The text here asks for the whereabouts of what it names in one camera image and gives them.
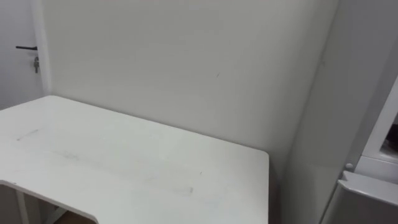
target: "door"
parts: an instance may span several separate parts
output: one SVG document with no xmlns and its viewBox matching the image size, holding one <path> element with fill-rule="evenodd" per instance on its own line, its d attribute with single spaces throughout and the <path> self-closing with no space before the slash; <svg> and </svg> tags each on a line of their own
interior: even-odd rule
<svg viewBox="0 0 398 224">
<path fill-rule="evenodd" d="M 0 110 L 43 96 L 40 70 L 33 66 L 37 51 L 30 0 L 0 1 Z"/>
</svg>

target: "metal door handle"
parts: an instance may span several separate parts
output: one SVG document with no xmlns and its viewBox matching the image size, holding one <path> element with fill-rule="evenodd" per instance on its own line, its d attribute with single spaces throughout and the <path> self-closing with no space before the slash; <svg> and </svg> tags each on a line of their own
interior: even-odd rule
<svg viewBox="0 0 398 224">
<path fill-rule="evenodd" d="M 40 67 L 39 57 L 35 57 L 35 60 L 33 61 L 33 67 L 35 67 L 35 73 L 38 73 Z"/>
<path fill-rule="evenodd" d="M 24 46 L 15 46 L 17 49 L 25 49 L 25 50 L 37 50 L 37 47 L 24 47 Z"/>
</svg>

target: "scuff mark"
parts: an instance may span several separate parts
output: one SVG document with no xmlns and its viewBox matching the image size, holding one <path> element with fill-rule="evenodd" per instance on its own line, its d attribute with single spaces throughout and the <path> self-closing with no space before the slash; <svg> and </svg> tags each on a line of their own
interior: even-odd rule
<svg viewBox="0 0 398 224">
<path fill-rule="evenodd" d="M 38 132 L 38 131 L 39 131 L 38 129 L 35 129 L 35 130 L 33 130 L 33 131 L 31 131 L 31 132 L 29 132 L 29 133 L 27 133 L 27 134 L 24 134 L 23 136 L 17 138 L 17 141 L 20 141 L 20 140 L 22 140 L 23 138 L 25 138 L 25 137 L 27 137 L 27 136 L 30 136 L 30 135 L 32 135 L 32 134 Z"/>
<path fill-rule="evenodd" d="M 193 187 L 184 187 L 181 189 L 173 189 L 173 192 L 181 196 L 191 196 L 193 194 Z"/>
<path fill-rule="evenodd" d="M 56 153 L 56 154 L 58 154 L 58 155 L 60 155 L 60 156 L 62 156 L 62 157 L 64 157 L 64 158 L 66 158 L 66 159 L 70 159 L 70 160 L 74 160 L 74 161 L 79 161 L 79 160 L 80 160 L 80 158 L 79 158 L 78 155 L 73 154 L 73 153 L 70 153 L 70 152 L 67 152 L 67 151 L 63 151 L 63 152 L 54 152 L 54 153 Z"/>
<path fill-rule="evenodd" d="M 149 177 L 149 178 L 147 178 L 145 181 L 146 182 L 152 182 L 153 180 L 155 180 L 156 178 L 155 177 Z"/>
</svg>

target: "floor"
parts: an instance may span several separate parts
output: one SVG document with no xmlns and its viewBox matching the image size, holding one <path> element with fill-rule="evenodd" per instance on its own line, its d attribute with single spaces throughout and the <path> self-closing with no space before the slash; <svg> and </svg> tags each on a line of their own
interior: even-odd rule
<svg viewBox="0 0 398 224">
<path fill-rule="evenodd" d="M 54 224 L 95 224 L 95 222 L 76 213 L 67 212 Z"/>
</svg>

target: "white surface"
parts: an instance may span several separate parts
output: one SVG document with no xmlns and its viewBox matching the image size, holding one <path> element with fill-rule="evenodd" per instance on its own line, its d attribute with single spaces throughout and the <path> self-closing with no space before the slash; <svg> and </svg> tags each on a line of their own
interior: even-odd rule
<svg viewBox="0 0 398 224">
<path fill-rule="evenodd" d="M 386 62 L 398 37 L 397 8 L 395 0 L 340 1 L 287 162 L 284 223 L 319 223 L 347 155 L 363 149 L 353 146 L 364 146 L 368 140 L 360 127 L 368 111 L 375 110 L 369 104 L 386 76 Z"/>
<path fill-rule="evenodd" d="M 37 52 L 29 0 L 0 1 L 0 110 L 43 96 L 40 74 L 33 67 Z"/>
<path fill-rule="evenodd" d="M 398 164 L 361 156 L 355 173 L 398 184 Z"/>
<path fill-rule="evenodd" d="M 398 114 L 398 79 L 394 82 L 394 86 L 388 96 L 386 103 L 379 115 L 371 136 L 366 143 L 363 155 L 375 159 L 381 159 L 387 162 L 395 162 L 398 164 L 398 152 L 383 148 L 383 142 Z"/>
<path fill-rule="evenodd" d="M 281 175 L 337 0 L 42 0 L 52 93 L 262 149 Z"/>
<path fill-rule="evenodd" d="M 344 171 L 338 183 L 346 190 L 398 206 L 398 185 Z"/>
<path fill-rule="evenodd" d="M 0 180 L 99 224 L 267 223 L 265 152 L 56 96 L 0 123 Z"/>
</svg>

